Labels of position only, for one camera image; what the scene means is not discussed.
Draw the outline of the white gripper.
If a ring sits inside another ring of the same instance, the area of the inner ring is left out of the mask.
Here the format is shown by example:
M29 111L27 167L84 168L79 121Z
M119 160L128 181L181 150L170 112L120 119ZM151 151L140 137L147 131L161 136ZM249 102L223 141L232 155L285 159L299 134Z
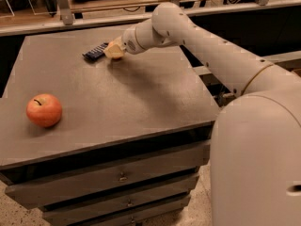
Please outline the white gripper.
M123 57L125 50L130 54L138 52L134 28L125 30L121 37L117 37L114 41L109 42L108 46L104 49L104 54L108 58Z

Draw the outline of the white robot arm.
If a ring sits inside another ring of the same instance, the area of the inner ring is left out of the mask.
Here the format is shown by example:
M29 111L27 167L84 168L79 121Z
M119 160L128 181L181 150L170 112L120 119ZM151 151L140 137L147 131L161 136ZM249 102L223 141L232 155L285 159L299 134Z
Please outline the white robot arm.
M301 226L301 77L197 26L173 3L111 41L121 57L184 46L234 95L211 136L213 226Z

